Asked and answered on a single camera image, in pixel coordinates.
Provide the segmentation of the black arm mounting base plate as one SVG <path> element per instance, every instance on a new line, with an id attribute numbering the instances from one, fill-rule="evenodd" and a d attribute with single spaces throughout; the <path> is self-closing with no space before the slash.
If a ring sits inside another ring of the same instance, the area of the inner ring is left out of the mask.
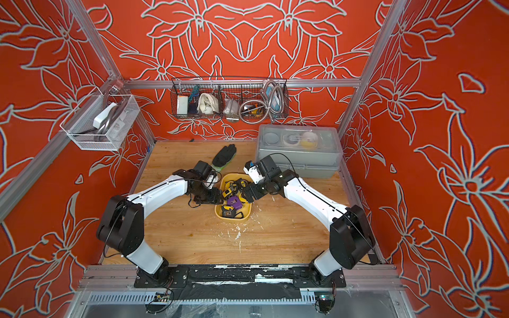
<path id="1" fill-rule="evenodd" d="M 296 288 L 345 288 L 343 270 L 321 276 L 307 264 L 219 264 L 219 265 L 172 265 L 164 269 L 164 280 L 157 280 L 137 270 L 135 288 L 185 288 L 191 284 L 246 285 L 276 284 Z"/>

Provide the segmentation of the round black Deli tape measure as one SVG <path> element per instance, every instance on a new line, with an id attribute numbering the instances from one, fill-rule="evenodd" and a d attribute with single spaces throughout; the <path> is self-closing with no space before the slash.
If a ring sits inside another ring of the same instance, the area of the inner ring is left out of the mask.
<path id="1" fill-rule="evenodd" d="M 235 189 L 237 192 L 243 192 L 244 189 L 246 189 L 251 182 L 249 180 L 245 180 L 243 178 L 240 178 L 233 183 L 235 185 Z"/>

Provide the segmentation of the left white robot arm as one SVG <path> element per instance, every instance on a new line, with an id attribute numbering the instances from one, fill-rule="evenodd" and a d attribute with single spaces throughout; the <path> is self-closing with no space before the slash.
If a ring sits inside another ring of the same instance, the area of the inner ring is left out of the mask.
<path id="1" fill-rule="evenodd" d="M 199 161 L 190 170 L 177 170 L 157 185 L 129 196 L 113 196 L 102 215 L 96 237 L 137 266 L 151 280 L 166 281 L 168 261 L 156 253 L 144 237 L 144 221 L 169 201 L 190 196 L 197 205 L 220 203 L 215 185 L 220 174 L 208 163 Z"/>

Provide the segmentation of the purple tape measure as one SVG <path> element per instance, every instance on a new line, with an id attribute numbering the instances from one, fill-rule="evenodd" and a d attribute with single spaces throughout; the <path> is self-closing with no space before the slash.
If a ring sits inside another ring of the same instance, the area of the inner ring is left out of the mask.
<path id="1" fill-rule="evenodd" d="M 227 206 L 233 208 L 235 211 L 238 211 L 243 208 L 243 203 L 238 196 L 231 196 L 227 199 Z"/>

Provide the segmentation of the black yellow tape measure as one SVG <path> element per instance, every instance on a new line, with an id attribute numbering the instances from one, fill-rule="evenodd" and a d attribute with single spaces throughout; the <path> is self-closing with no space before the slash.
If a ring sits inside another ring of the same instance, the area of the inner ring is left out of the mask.
<path id="1" fill-rule="evenodd" d="M 244 218 L 244 214 L 242 211 L 235 211 L 233 208 L 231 208 L 227 205 L 221 206 L 221 216 L 223 218 L 227 218 L 227 219 L 243 219 Z"/>

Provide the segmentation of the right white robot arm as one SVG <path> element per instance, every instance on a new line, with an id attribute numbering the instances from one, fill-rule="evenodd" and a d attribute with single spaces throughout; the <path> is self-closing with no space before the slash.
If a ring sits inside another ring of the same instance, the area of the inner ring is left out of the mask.
<path id="1" fill-rule="evenodd" d="M 280 195 L 304 208 L 330 233 L 329 248 L 310 263 L 315 275 L 325 278 L 342 269 L 351 270 L 376 245 L 367 214 L 358 205 L 338 204 L 307 184 L 294 170 L 282 171 L 270 155 L 244 166 L 252 182 L 243 189 L 249 203 Z"/>

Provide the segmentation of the yellow plastic storage tray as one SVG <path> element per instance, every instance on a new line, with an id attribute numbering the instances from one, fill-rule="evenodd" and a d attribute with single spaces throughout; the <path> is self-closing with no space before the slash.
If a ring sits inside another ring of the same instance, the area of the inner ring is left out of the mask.
<path id="1" fill-rule="evenodd" d="M 220 182 L 220 203 L 214 208 L 216 216 L 227 221 L 247 220 L 253 204 L 247 201 L 246 188 L 251 183 L 247 174 L 226 174 Z"/>

